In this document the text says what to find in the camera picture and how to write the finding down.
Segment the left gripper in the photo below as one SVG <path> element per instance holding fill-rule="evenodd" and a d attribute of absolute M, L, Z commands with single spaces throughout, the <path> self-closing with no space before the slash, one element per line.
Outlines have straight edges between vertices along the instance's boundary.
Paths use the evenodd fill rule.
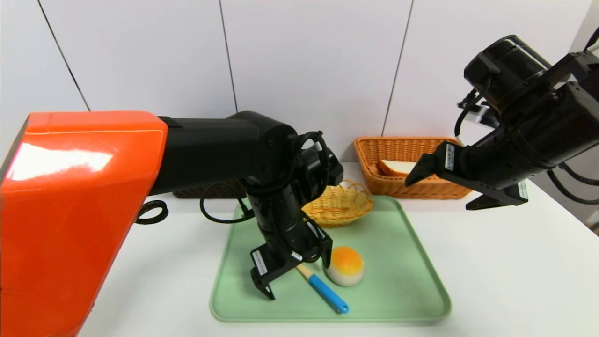
<path fill-rule="evenodd" d="M 274 301 L 270 282 L 295 269 L 301 263 L 321 260 L 324 270 L 331 265 L 332 238 L 313 220 L 304 220 L 287 230 L 263 234 L 266 243 L 251 252 L 250 270 L 253 285 L 267 299 Z"/>

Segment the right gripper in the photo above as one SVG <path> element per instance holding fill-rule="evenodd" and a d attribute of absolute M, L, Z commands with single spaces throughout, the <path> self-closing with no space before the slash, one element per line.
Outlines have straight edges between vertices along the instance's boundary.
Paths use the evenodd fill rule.
<path fill-rule="evenodd" d="M 525 123 L 499 126 L 470 147 L 441 143 L 423 154 L 405 179 L 413 186 L 436 174 L 481 192 L 466 204 L 467 211 L 528 203 L 526 179 L 556 165 L 556 133 L 547 126 Z"/>

